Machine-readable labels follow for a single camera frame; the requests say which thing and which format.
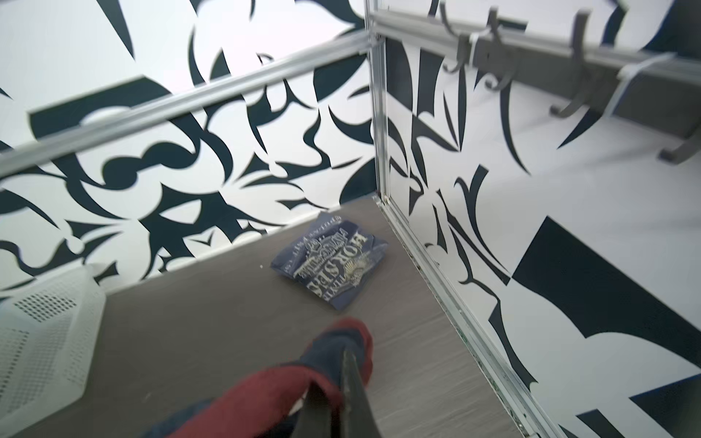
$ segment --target coat hook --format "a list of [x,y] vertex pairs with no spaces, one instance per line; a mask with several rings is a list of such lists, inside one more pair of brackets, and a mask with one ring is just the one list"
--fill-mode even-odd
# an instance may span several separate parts
[[445,29],[449,34],[455,36],[458,39],[458,64],[453,69],[449,69],[447,65],[443,64],[443,70],[448,73],[456,73],[463,69],[465,63],[470,56],[470,37],[468,35],[458,35],[453,27],[448,22],[448,14],[445,12],[445,2],[440,3],[440,20],[445,26]]
[[499,34],[498,9],[496,7],[492,7],[489,9],[489,16],[487,17],[486,22],[487,26],[489,27],[489,32],[491,33],[492,38],[494,39],[494,44],[497,47],[499,47],[499,50],[501,50],[504,53],[507,53],[508,57],[512,60],[511,70],[508,71],[496,85],[494,85],[494,83],[490,80],[485,81],[486,87],[496,92],[506,88],[507,85],[511,83],[514,76],[516,75],[516,55],[515,52],[509,49],[501,40],[501,35]]
[[676,149],[663,149],[659,158],[669,164],[679,164],[687,161],[701,151],[701,126],[680,147]]
[[572,61],[577,71],[576,84],[578,90],[572,98],[572,101],[566,107],[559,108],[555,105],[550,107],[550,113],[553,116],[567,118],[577,112],[594,92],[594,88],[598,82],[598,77],[589,71],[584,61],[584,32],[587,29],[589,14],[590,12],[587,10],[577,12],[570,42],[570,47],[572,47]]

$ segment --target black abstract pattern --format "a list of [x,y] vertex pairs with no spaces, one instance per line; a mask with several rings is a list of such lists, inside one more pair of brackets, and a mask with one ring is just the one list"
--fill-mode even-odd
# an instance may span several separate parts
[[[193,16],[221,3],[185,2]],[[139,24],[130,21],[132,5],[97,5],[138,61],[145,46],[130,34]],[[251,1],[242,20],[274,13],[270,7]],[[310,8],[287,7],[298,17]],[[312,12],[315,20],[323,13],[338,34],[364,26],[362,11],[348,2],[317,1]],[[198,37],[210,31],[206,24],[198,22],[181,47],[194,86],[228,76],[239,61],[224,47],[203,67],[198,50],[207,47]],[[274,60],[266,53],[257,59]],[[0,296],[67,264],[94,264],[101,285],[123,287],[371,193],[368,80],[366,57],[353,56],[0,179]],[[28,111],[28,128],[41,139],[172,93],[143,75]],[[10,96],[2,91],[0,99]]]
[[[502,13],[511,3],[497,3],[503,26],[530,30],[533,23],[512,9]],[[599,3],[608,11],[599,43],[629,43],[626,24],[641,20],[640,7]],[[391,1],[390,9],[435,14],[433,3],[421,5]],[[693,52],[693,20],[679,11],[694,6],[669,7],[658,18],[657,42],[646,39],[639,48]],[[626,250],[623,242],[632,245],[640,233],[667,249],[678,245],[664,242],[668,234],[653,240],[658,231],[651,226],[633,231],[636,220],[647,220],[633,213],[637,206],[665,197],[635,197],[643,189],[631,180],[651,181],[644,189],[650,195],[656,184],[671,193],[694,179],[665,179],[655,152],[635,145],[645,144],[647,132],[612,125],[595,111],[550,125],[550,102],[517,83],[490,97],[484,72],[448,77],[442,57],[399,41],[388,40],[386,54],[391,198],[535,400],[568,438],[693,436],[690,412],[701,406],[700,318],[677,301],[678,289],[688,288],[684,303],[696,306],[698,299],[689,295],[694,286],[674,277],[680,273],[665,272],[688,255],[662,255],[655,245]],[[537,111],[542,118],[532,116]],[[694,201],[670,200],[664,208],[674,213],[650,222],[665,230],[696,223],[687,202]],[[673,214],[686,219],[671,221]],[[694,241],[696,234],[687,236]],[[660,266],[633,264],[647,259]]]

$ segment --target laundry basket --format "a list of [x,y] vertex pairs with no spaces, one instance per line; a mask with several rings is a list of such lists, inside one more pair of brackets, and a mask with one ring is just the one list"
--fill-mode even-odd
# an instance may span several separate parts
[[0,437],[83,395],[105,296],[88,267],[0,303]]

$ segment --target black and white wall panel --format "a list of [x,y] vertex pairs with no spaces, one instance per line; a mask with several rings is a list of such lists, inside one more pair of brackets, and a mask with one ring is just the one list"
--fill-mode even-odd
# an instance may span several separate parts
[[[458,1],[486,20],[695,58],[683,1]],[[385,0],[436,15],[437,1]],[[388,195],[461,305],[567,438],[691,438],[701,430],[701,157],[679,139],[388,39]]]
[[[363,1],[0,3],[0,160],[364,29]],[[0,297],[69,264],[107,290],[376,189],[365,54],[0,179]]]

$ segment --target wooden floor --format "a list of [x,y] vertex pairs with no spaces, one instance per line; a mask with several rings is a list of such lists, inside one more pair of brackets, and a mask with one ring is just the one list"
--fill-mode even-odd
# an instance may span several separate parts
[[[367,393],[383,436],[521,437],[374,201],[339,214],[390,243],[344,312],[375,338]],[[173,411],[297,358],[339,316],[268,267],[305,229],[111,295],[85,395],[18,437],[136,438]]]

